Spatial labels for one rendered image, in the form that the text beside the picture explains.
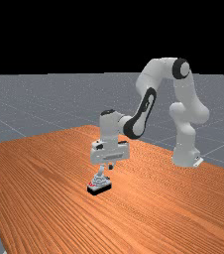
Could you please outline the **toggle switch on black base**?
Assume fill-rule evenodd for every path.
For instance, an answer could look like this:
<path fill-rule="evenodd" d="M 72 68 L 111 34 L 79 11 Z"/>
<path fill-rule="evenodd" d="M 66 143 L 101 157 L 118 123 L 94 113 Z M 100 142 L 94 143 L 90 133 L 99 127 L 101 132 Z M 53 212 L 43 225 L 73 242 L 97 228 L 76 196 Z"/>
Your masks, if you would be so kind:
<path fill-rule="evenodd" d="M 93 179 L 87 184 L 87 191 L 92 195 L 98 195 L 104 191 L 110 190 L 111 188 L 112 183 L 110 178 L 104 175 L 104 166 L 101 165 Z"/>

